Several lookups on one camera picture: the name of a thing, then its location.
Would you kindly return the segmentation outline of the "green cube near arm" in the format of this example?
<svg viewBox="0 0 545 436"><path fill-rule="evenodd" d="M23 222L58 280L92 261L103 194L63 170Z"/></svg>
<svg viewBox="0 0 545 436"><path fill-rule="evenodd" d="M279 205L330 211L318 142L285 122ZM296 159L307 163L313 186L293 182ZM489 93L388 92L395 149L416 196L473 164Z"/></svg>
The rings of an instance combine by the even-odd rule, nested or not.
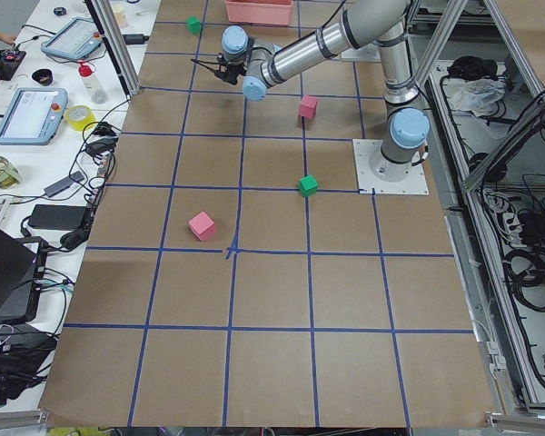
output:
<svg viewBox="0 0 545 436"><path fill-rule="evenodd" d="M299 193L304 198L316 193L318 188L317 179L312 174L302 177L298 182Z"/></svg>

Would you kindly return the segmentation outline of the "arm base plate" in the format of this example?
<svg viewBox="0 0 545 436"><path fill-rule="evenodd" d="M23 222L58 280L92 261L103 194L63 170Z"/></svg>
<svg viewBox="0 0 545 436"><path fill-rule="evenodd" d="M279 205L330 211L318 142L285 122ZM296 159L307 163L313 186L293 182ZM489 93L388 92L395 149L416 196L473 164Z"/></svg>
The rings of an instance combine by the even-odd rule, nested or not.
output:
<svg viewBox="0 0 545 436"><path fill-rule="evenodd" d="M374 44L368 44L359 49L347 49L340 54L340 58L347 62L381 62L379 47Z"/></svg>
<svg viewBox="0 0 545 436"><path fill-rule="evenodd" d="M397 164L382 156L382 140L353 139L358 192L362 194L429 195L425 172L415 153L409 163Z"/></svg>

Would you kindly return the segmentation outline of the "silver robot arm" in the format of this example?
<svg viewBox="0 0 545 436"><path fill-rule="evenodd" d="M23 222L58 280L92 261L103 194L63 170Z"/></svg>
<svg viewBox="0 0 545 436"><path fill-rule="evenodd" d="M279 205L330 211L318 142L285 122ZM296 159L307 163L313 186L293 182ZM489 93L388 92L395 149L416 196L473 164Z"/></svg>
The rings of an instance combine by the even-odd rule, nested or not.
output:
<svg viewBox="0 0 545 436"><path fill-rule="evenodd" d="M222 35L222 51L211 71L221 81L237 85L251 101L347 51L368 45L378 49L385 83L387 134L369 160L372 173L387 182L403 180L417 164L430 122L416 106L419 86L412 72L406 21L408 1L357 1L338 7L333 16L309 34L280 47L248 35L233 25Z"/></svg>

